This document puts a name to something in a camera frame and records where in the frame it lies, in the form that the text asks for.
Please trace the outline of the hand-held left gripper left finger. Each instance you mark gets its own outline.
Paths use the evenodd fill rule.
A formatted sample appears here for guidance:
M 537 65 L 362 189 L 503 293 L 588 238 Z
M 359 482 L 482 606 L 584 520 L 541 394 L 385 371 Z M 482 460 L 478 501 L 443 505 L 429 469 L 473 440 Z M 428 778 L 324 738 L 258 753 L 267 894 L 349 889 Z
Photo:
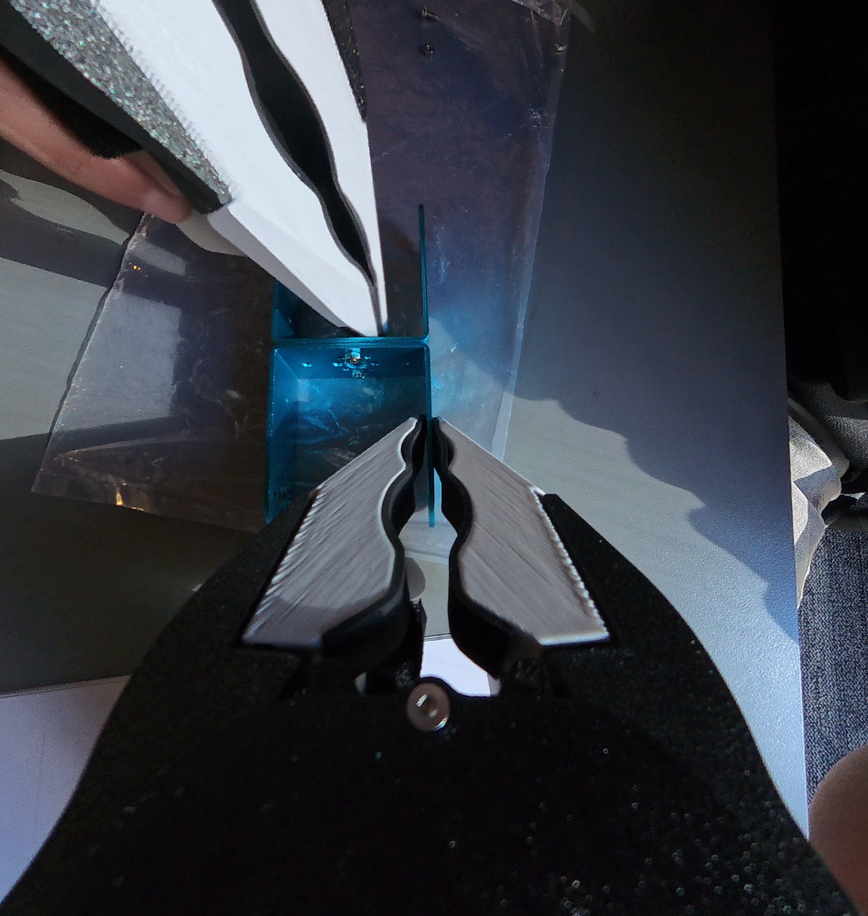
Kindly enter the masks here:
M 425 422 L 410 418 L 313 494 L 242 641 L 325 657 L 384 657 L 412 605 L 399 533 L 416 510 Z

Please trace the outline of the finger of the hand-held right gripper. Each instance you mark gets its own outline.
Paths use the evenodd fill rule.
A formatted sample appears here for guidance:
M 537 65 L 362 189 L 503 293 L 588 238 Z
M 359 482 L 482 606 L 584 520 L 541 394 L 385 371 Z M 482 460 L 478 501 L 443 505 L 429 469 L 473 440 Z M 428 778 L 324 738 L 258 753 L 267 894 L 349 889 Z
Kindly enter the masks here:
M 337 326 L 382 334 L 366 244 L 300 78 L 257 2 L 99 2 L 230 191 L 207 216 Z
M 334 177 L 359 223 L 383 327 L 389 316 L 362 79 L 344 2 L 257 1 L 268 36 L 313 101 L 330 144 Z

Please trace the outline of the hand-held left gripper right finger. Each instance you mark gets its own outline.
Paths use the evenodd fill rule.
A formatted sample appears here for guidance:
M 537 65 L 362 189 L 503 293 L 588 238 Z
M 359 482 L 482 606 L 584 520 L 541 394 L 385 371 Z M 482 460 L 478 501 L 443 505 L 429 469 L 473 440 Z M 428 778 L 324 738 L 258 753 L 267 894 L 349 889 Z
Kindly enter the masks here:
M 458 648 L 489 673 L 509 673 L 548 649 L 607 642 L 543 491 L 446 421 L 433 421 L 431 439 L 456 532 L 448 612 Z

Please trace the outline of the blue metal bracket assembly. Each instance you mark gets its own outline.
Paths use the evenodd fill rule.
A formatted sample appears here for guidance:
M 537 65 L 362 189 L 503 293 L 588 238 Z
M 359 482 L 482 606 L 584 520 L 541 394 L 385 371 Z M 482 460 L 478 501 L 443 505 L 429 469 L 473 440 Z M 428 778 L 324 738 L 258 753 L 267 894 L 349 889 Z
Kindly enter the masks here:
M 265 510 L 272 520 L 408 418 L 431 416 L 424 207 L 418 240 L 382 224 L 393 255 L 389 333 L 354 336 L 292 292 L 273 293 Z

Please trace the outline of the small clear plastic bag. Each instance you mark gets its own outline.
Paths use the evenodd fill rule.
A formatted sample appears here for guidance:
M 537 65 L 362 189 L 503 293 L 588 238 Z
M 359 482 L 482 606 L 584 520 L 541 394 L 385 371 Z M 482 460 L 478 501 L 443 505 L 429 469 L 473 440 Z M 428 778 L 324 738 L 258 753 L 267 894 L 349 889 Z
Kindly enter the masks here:
M 273 279 L 146 216 L 88 332 L 33 492 L 259 531 Z

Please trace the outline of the person's right hand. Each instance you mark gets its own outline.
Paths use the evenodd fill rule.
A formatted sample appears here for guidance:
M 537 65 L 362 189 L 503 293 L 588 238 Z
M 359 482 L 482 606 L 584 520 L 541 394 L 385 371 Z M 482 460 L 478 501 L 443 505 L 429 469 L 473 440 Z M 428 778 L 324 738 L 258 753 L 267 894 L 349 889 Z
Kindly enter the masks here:
M 147 152 L 105 158 L 79 140 L 0 53 L 0 136 L 73 184 L 170 223 L 188 220 L 192 208 Z

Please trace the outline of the large clear plastic bag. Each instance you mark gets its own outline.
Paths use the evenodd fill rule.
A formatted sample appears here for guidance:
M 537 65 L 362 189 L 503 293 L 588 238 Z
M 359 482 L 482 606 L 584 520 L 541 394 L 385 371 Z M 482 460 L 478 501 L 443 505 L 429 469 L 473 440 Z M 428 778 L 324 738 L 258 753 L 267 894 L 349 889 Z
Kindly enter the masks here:
M 558 92 L 567 2 L 353 1 L 382 224 L 426 217 L 436 415 L 503 457 Z M 422 6 L 439 22 L 418 17 Z M 432 41 L 427 59 L 418 50 Z

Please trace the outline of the white instruction sheet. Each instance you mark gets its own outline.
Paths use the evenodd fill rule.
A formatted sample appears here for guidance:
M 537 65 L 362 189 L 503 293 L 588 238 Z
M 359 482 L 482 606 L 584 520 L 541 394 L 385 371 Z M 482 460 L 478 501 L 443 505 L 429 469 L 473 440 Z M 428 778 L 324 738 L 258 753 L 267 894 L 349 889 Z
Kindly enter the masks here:
M 0 901 L 61 816 L 127 682 L 0 694 Z

